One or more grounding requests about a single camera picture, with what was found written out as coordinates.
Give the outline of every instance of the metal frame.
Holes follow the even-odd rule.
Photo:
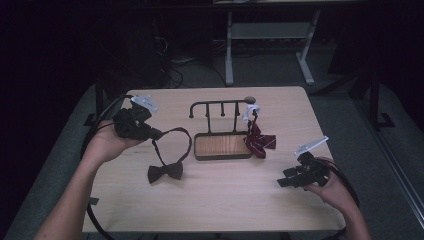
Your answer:
[[[276,39],[303,38],[305,45],[296,53],[297,61],[308,85],[315,83],[306,62],[306,56],[315,33],[321,11],[316,10],[311,22],[295,23],[233,23],[232,12],[228,12],[227,52],[225,56],[225,84],[234,84],[233,62],[231,57],[232,39]]]

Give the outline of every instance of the fabric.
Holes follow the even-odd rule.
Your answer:
[[[163,133],[163,135],[165,135],[169,132],[173,132],[173,131],[183,132],[188,136],[189,144],[188,144],[187,152],[184,153],[184,155],[181,156],[180,159],[178,159],[177,162],[167,165],[162,160],[162,157],[161,157],[160,152],[159,152],[159,148],[156,144],[156,140],[152,140],[152,144],[155,147],[156,153],[157,153],[159,160],[161,161],[163,166],[162,167],[156,167],[156,166],[150,166],[149,167],[149,170],[147,172],[147,178],[149,179],[150,184],[156,182],[164,174],[168,174],[169,177],[177,179],[177,180],[180,180],[182,175],[183,175],[183,163],[182,163],[182,161],[190,153],[190,149],[191,149],[191,145],[192,145],[192,139],[191,139],[188,131],[186,129],[182,128],[182,127],[177,127],[177,128],[171,129],[169,131],[166,131],[166,132]]]
[[[149,183],[156,182],[164,174],[168,174],[171,178],[180,180],[183,175],[183,164],[181,162],[176,162],[162,167],[150,166],[147,172]]]
[[[246,147],[258,158],[265,158],[264,148],[275,149],[277,139],[275,135],[262,135],[256,121],[248,122],[248,134],[243,138]]]

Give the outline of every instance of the dark background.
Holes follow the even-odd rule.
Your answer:
[[[382,83],[424,129],[423,6],[389,2],[373,2],[361,10],[328,8],[314,39],[338,41],[329,69],[334,73],[348,74],[370,57],[378,59]],[[107,3],[91,2],[100,7]],[[163,86],[166,73],[160,68],[166,70],[166,62],[155,53],[160,48],[152,37],[155,31],[187,51],[225,34],[222,12],[166,13],[166,21],[152,28],[154,13],[109,15],[88,12],[88,7],[79,1],[0,2],[1,103],[6,110],[1,124],[1,238],[88,87],[101,79],[107,96],[114,98],[130,88]]]

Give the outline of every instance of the hand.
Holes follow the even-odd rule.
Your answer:
[[[319,157],[319,159],[329,161],[334,164],[333,160],[326,157]],[[356,203],[350,195],[349,191],[345,188],[339,177],[330,171],[328,182],[323,186],[311,184],[305,186],[305,189],[320,196],[325,202],[344,213],[352,208],[356,208]]]
[[[111,120],[105,120],[100,123],[99,130],[91,139],[84,152],[83,160],[100,166],[105,162],[117,158],[125,149],[142,142],[119,137],[112,123]]]

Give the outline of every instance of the cable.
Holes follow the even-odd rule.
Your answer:
[[[310,159],[313,162],[316,162],[318,164],[321,164],[323,166],[325,166],[326,168],[328,168],[330,171],[332,171],[341,181],[342,184],[345,186],[345,188],[347,189],[347,191],[349,192],[349,194],[352,196],[353,200],[356,203],[356,206],[359,208],[359,198],[358,195],[356,194],[355,190],[353,189],[352,185],[350,184],[349,180],[346,178],[346,176],[344,175],[344,173],[339,170],[338,168],[336,168],[336,164],[325,160],[325,159]],[[345,235],[346,234],[346,227],[342,228],[341,230],[337,231],[334,235],[330,236],[330,237],[326,237],[322,240],[336,240],[338,239],[340,236]]]
[[[118,97],[117,99],[115,99],[108,107],[106,107],[105,110],[103,110],[103,112],[100,114],[100,116],[98,116],[97,120],[95,121],[95,123],[91,126],[90,130],[88,131],[82,148],[81,148],[81,159],[82,156],[84,155],[85,150],[87,149],[88,143],[91,141],[91,139],[93,138],[93,136],[96,134],[96,132],[99,129],[102,129],[103,127],[106,126],[110,126],[113,125],[115,123],[111,123],[108,124],[106,126],[102,126],[100,128],[98,128],[98,126],[100,125],[101,121],[105,120],[105,117],[107,116],[107,114],[110,112],[110,110],[121,100],[125,99],[125,98],[132,98],[132,95],[122,95],[120,97]],[[100,223],[97,221],[96,217],[94,216],[94,212],[93,209],[91,208],[90,203],[87,205],[87,214],[90,217],[91,222],[93,223],[94,227],[97,229],[97,231],[106,239],[108,240],[114,240],[114,238],[112,236],[110,236],[100,225]]]

